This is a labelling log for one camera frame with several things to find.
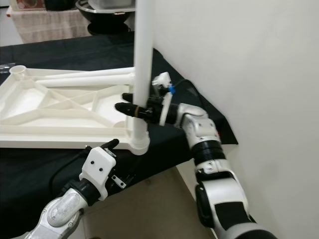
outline floor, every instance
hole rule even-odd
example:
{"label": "floor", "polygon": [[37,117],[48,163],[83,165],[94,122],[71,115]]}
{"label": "floor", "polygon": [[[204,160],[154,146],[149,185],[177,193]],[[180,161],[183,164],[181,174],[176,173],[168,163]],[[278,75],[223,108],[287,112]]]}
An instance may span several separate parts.
{"label": "floor", "polygon": [[212,239],[176,168],[96,203],[69,239]]}
{"label": "floor", "polygon": [[7,8],[0,8],[0,46],[22,44],[22,39],[15,29],[13,21],[6,16]]}

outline white pipe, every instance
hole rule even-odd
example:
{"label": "white pipe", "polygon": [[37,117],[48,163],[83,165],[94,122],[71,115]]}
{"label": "white pipe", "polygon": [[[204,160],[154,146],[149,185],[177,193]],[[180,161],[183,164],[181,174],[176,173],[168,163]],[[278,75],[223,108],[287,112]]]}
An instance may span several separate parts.
{"label": "white pipe", "polygon": [[50,79],[36,82],[46,87],[132,85],[134,83],[134,74]]}
{"label": "white pipe", "polygon": [[134,72],[134,67],[100,70],[100,71],[84,71],[77,73],[58,74],[45,76],[46,78],[65,79],[74,77],[88,77],[88,76],[110,76],[110,75],[122,75]]}
{"label": "white pipe", "polygon": [[[149,97],[153,58],[153,14],[154,0],[137,0],[135,16],[134,67],[135,83],[133,103],[145,107]],[[131,152],[144,154],[148,150],[150,138],[147,124],[133,119],[133,133],[130,141]]]}

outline white vertical pole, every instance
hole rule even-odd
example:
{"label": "white vertical pole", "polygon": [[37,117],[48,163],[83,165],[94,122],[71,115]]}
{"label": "white vertical pole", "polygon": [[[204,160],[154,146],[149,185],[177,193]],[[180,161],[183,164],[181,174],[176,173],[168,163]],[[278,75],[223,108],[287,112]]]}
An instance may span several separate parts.
{"label": "white vertical pole", "polygon": [[[135,84],[133,103],[145,107],[149,97],[153,58],[153,17],[154,0],[137,0],[135,15],[134,67]],[[150,138],[147,124],[133,119],[131,152],[142,155],[147,152]]]}

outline white plastic stand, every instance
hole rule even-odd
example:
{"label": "white plastic stand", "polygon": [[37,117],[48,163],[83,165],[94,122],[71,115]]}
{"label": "white plastic stand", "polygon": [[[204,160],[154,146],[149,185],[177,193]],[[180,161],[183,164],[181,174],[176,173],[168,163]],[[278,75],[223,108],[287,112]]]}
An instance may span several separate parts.
{"label": "white plastic stand", "polygon": [[134,67],[92,72],[14,66],[0,86],[0,146],[83,148],[114,138],[117,148],[147,152],[147,124],[116,111],[122,93],[146,106],[153,56],[152,0],[137,0]]}

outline black tablecloth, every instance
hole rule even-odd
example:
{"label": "black tablecloth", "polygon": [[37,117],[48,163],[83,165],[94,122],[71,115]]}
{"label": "black tablecloth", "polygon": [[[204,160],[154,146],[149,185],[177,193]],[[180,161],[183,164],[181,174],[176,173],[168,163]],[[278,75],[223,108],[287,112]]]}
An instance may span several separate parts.
{"label": "black tablecloth", "polygon": [[[101,70],[133,66],[134,35],[90,36],[0,48],[0,64],[16,63],[29,68],[60,70]],[[173,83],[182,76],[156,50],[152,77],[169,72]],[[2,83],[8,74],[0,74]],[[197,96],[188,85],[181,84],[174,103],[198,105]],[[206,109],[214,120],[223,144],[237,144],[225,117],[208,101]],[[140,157],[127,150],[115,150],[117,176],[126,176],[136,168],[132,184],[189,160],[184,132],[172,126],[149,125],[151,144]],[[50,176],[79,149],[1,148],[0,158],[0,238],[10,238],[31,230],[43,207],[52,199],[48,191]],[[63,170],[54,181],[55,193],[69,181],[77,179],[84,158]]]}

